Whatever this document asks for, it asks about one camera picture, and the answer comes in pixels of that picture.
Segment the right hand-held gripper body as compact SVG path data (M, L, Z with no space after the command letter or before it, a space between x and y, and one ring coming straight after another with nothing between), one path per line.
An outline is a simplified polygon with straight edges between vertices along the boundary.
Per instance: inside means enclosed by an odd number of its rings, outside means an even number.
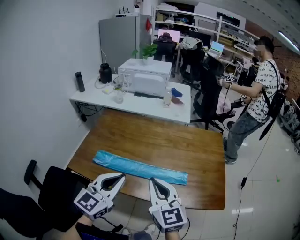
M159 206L151 206L149 213L161 233L178 231L188 222L186 209L179 198Z

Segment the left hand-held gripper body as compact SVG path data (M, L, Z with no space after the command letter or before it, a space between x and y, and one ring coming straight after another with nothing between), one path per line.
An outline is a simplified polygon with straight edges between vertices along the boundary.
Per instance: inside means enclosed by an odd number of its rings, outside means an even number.
M93 184L82 189L74 199L74 204L86 217L94 221L111 211L114 203L111 199L100 193Z

